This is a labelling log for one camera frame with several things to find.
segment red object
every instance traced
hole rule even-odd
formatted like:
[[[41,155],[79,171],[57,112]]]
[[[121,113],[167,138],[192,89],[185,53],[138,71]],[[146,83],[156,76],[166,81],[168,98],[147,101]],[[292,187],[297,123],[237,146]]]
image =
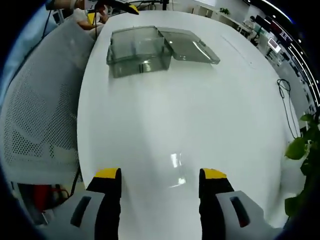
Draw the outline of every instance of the red object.
[[[51,194],[51,185],[35,185],[33,188],[34,205],[39,211],[46,209],[47,199]]]

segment monitor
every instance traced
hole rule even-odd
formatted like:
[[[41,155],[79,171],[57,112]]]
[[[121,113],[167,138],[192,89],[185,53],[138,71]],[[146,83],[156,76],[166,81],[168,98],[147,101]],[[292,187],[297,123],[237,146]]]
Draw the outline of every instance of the monitor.
[[[270,39],[268,40],[268,45],[276,54],[279,53],[281,50],[281,47],[278,45],[278,43],[276,43],[276,41],[272,37],[270,37]]]

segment plant leaf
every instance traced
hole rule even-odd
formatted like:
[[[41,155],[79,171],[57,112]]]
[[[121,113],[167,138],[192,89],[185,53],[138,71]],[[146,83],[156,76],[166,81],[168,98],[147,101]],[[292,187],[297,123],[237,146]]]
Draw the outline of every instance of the plant leaf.
[[[298,196],[289,197],[284,200],[285,214],[287,214],[289,217],[292,217],[297,213],[299,206],[300,204]]]
[[[314,117],[311,114],[307,113],[300,117],[300,120],[305,122],[314,122]]]
[[[303,137],[297,137],[287,147],[285,156],[293,160],[301,159],[306,153],[305,144],[306,141]]]

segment white wall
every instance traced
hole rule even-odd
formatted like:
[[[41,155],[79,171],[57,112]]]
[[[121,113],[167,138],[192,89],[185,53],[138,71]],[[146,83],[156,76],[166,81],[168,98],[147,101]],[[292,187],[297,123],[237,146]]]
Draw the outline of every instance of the white wall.
[[[249,19],[251,16],[256,17],[257,15],[260,15],[260,17],[262,17],[263,19],[266,17],[266,15],[263,11],[261,11],[256,6],[250,5],[249,10],[248,10],[246,16],[244,17],[244,19],[245,20]]]
[[[239,23],[245,20],[249,10],[249,5],[242,0],[216,0],[215,8],[227,8],[230,12],[230,17]]]

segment white mesh chair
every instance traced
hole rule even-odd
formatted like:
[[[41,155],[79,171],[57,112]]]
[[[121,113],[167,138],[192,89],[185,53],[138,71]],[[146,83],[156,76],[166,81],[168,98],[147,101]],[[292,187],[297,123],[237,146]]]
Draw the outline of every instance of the white mesh chair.
[[[0,115],[0,157],[9,181],[73,181],[77,110],[93,39],[72,19],[46,36],[12,80]]]

